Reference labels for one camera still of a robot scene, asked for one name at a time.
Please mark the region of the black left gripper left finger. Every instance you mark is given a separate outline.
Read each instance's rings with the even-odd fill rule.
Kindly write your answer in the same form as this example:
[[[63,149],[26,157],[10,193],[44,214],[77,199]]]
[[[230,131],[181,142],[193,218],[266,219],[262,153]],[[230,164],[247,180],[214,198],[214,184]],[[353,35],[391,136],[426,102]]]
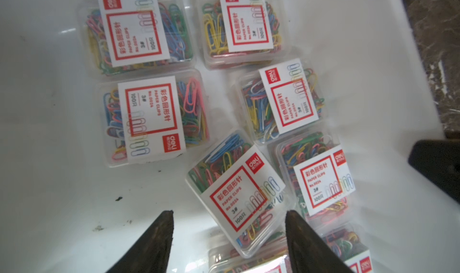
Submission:
[[[109,273],[164,273],[174,232],[172,211],[163,211],[145,233],[109,270]]]

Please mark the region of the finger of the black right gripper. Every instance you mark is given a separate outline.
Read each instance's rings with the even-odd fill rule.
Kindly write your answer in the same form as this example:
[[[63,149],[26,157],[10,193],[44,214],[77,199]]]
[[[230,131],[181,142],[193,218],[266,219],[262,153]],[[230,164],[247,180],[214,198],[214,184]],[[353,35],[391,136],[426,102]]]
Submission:
[[[460,141],[420,140],[408,157],[409,165],[454,201],[460,201]]]

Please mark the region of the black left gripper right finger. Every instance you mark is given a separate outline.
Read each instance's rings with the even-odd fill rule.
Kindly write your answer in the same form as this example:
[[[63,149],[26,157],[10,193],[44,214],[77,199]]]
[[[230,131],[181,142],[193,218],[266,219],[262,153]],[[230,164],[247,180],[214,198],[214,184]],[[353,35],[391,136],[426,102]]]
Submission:
[[[321,237],[294,210],[285,217],[287,248],[294,273],[350,273]]]

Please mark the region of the white plastic storage tray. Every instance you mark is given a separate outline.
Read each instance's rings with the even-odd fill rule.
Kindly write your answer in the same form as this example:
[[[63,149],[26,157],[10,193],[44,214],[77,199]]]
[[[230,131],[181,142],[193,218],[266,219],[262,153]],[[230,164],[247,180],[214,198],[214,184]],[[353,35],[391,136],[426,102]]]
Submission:
[[[407,162],[442,125],[401,0],[283,0],[289,40],[319,77],[356,183],[377,273],[457,273],[460,206]],[[103,273],[164,210],[168,270],[206,273],[214,220],[190,155],[108,168],[86,61],[83,0],[1,0],[1,271]]]

